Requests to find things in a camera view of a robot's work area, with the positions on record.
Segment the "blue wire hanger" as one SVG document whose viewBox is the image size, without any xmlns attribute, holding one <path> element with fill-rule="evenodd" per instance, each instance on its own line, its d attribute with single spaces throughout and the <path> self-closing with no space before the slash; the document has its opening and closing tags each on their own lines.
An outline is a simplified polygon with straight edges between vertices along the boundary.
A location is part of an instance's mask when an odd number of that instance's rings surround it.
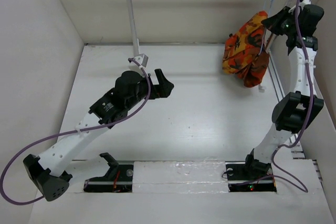
<svg viewBox="0 0 336 224">
<path fill-rule="evenodd" d="M 266 7 L 267 1 L 268 1 L 268 0 L 264 0 L 264 8 Z M 270 14 L 271 14 L 271 9 L 272 9 L 272 6 L 273 6 L 274 1 L 275 1 L 275 0 L 269 0 L 269 6 L 268 6 L 268 8 L 266 9 L 266 13 L 268 14 L 268 16 L 270 16 Z M 262 51 L 263 51 L 264 48 L 265 48 L 265 37 L 266 37 L 266 33 L 267 33 L 267 29 L 264 28 L 264 34 L 263 34 L 263 36 L 262 36 L 261 48 L 260 48 L 260 51 L 259 51 L 259 55 L 262 53 Z"/>
</svg>

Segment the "orange camouflage trousers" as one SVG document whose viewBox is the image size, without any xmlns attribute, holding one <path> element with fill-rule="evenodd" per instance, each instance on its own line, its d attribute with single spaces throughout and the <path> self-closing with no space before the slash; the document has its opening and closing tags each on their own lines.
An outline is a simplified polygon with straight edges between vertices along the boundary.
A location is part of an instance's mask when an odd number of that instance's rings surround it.
<svg viewBox="0 0 336 224">
<path fill-rule="evenodd" d="M 267 18 L 264 10 L 259 11 L 225 42 L 222 70 L 225 74 L 235 74 L 247 88 L 262 83 L 269 65 L 269 54 L 263 43 L 265 27 L 262 24 Z"/>
</svg>

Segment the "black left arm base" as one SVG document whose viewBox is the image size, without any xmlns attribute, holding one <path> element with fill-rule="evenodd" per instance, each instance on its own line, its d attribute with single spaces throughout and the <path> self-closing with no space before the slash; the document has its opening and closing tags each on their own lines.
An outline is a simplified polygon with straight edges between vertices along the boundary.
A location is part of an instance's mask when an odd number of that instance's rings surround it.
<svg viewBox="0 0 336 224">
<path fill-rule="evenodd" d="M 134 164 L 119 164 L 109 168 L 105 175 L 85 180 L 83 191 L 86 193 L 131 193 Z"/>
</svg>

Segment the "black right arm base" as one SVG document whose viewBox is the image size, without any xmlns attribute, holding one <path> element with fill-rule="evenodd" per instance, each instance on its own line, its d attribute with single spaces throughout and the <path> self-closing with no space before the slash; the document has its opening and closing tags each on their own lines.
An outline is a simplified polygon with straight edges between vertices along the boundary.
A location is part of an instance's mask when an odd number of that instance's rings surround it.
<svg viewBox="0 0 336 224">
<path fill-rule="evenodd" d="M 222 178 L 227 179 L 230 193 L 277 192 L 272 169 L 251 170 L 244 161 L 225 162 Z"/>
</svg>

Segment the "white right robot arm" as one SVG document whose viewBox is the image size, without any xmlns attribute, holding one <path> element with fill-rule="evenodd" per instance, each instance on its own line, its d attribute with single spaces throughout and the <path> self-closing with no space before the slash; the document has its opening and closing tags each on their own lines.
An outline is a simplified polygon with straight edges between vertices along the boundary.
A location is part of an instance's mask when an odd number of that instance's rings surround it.
<svg viewBox="0 0 336 224">
<path fill-rule="evenodd" d="M 272 126 L 263 141 L 245 159 L 243 173 L 257 179 L 267 175 L 274 151 L 294 134 L 305 130 L 324 106 L 313 84 L 314 59 L 318 40 L 313 33 L 324 15 L 323 8 L 305 4 L 284 7 L 261 23 L 275 35 L 286 35 L 290 61 L 289 93 L 275 106 Z"/>
</svg>

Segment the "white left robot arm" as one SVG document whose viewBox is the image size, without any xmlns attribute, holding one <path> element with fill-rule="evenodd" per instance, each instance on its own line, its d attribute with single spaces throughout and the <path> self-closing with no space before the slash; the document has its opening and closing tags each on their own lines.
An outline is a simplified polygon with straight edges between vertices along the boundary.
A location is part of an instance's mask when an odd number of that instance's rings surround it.
<svg viewBox="0 0 336 224">
<path fill-rule="evenodd" d="M 47 201 L 59 198 L 70 186 L 72 173 L 66 171 L 70 162 L 93 140 L 111 129 L 116 122 L 124 121 L 129 111 L 141 101 L 167 98 L 174 89 L 161 69 L 155 71 L 158 84 L 151 77 L 135 71 L 125 71 L 115 85 L 90 108 L 77 131 L 62 137 L 48 150 L 23 160 L 27 174 Z"/>
</svg>

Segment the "aluminium side rail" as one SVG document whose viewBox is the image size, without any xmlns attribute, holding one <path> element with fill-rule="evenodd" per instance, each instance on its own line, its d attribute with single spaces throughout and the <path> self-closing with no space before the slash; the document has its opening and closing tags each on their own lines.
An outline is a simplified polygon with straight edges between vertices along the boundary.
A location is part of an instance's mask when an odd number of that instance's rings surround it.
<svg viewBox="0 0 336 224">
<path fill-rule="evenodd" d="M 269 72 L 272 79 L 272 83 L 275 89 L 275 93 L 277 96 L 277 100 L 281 101 L 285 97 L 285 93 L 283 91 L 283 87 L 280 81 L 280 76 L 278 74 L 278 71 L 276 69 L 275 61 L 273 59 L 272 53 L 269 53 L 270 59 L 269 59 Z"/>
</svg>

